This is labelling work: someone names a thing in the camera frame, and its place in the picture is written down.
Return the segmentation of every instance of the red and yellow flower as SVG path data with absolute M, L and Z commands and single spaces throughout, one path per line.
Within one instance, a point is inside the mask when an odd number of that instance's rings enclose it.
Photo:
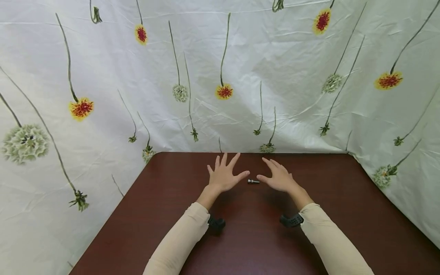
M 229 84 L 224 84 L 223 86 L 220 85 L 217 86 L 216 96 L 218 99 L 227 100 L 232 96 L 233 93 L 234 90 Z
M 148 41 L 147 32 L 142 24 L 136 25 L 135 27 L 135 37 L 136 40 L 141 44 L 145 45 Z
M 403 80 L 401 72 L 383 73 L 374 82 L 374 86 L 378 90 L 391 90 L 398 86 Z
M 313 32 L 316 35 L 323 34 L 330 23 L 330 17 L 331 17 L 331 9 L 323 9 L 319 12 L 318 16 L 315 18 L 315 21 L 313 22 Z
M 88 98 L 82 97 L 78 102 L 70 102 L 69 109 L 74 119 L 82 121 L 93 111 L 94 103 Z

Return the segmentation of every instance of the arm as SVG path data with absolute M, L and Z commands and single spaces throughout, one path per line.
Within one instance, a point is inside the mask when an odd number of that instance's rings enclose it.
M 315 246 L 329 275 L 372 275 L 373 272 L 352 242 L 342 233 L 321 207 L 314 203 L 306 190 L 299 186 L 286 168 L 274 160 L 263 161 L 272 178 L 257 178 L 270 187 L 287 192 L 304 219 L 301 229 Z
M 239 157 L 240 153 L 236 154 L 229 165 L 226 165 L 227 153 L 225 153 L 221 163 L 220 157 L 217 156 L 214 171 L 208 165 L 209 184 L 163 238 L 148 261 L 143 275 L 180 273 L 191 250 L 208 230 L 208 211 L 217 197 L 249 175 L 249 171 L 237 176 L 232 175 L 232 169 Z

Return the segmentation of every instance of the long sleeve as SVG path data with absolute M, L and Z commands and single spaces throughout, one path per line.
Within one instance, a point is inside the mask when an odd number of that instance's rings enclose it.
M 372 275 L 373 271 L 352 242 L 322 208 L 311 203 L 300 215 L 301 229 L 315 246 L 329 275 Z
M 176 222 L 154 251 L 143 275 L 177 275 L 188 255 L 208 230 L 209 214 L 195 202 Z

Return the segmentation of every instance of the wooden tabletop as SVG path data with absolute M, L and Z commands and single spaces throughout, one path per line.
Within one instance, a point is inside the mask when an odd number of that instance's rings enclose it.
M 71 275 L 142 275 L 162 238 L 207 185 L 217 153 L 159 153 L 137 178 Z M 261 154 L 242 154 L 234 172 L 270 176 Z M 272 154 L 358 248 L 376 275 L 440 274 L 440 251 L 346 154 Z M 297 213 L 285 193 L 240 182 L 211 209 L 220 235 L 205 234 L 181 274 L 327 274 L 300 228 L 279 216 Z

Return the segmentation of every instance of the white backdrop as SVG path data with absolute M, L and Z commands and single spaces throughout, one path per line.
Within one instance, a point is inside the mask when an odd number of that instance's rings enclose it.
M 0 274 L 67 274 L 154 152 L 219 144 L 349 151 L 440 246 L 439 0 L 365 3 L 1 1 Z

